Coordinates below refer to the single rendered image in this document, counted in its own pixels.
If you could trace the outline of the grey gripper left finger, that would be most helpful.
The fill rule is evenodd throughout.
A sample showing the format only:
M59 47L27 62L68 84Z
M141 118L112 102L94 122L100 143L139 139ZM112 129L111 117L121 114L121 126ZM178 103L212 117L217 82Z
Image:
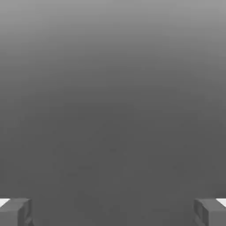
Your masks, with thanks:
M34 226L32 199L0 198L0 226Z

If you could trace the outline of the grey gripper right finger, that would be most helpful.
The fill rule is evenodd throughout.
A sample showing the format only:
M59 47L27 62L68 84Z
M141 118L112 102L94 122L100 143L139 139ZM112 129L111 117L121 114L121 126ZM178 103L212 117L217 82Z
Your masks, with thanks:
M226 226L226 198L195 199L196 226Z

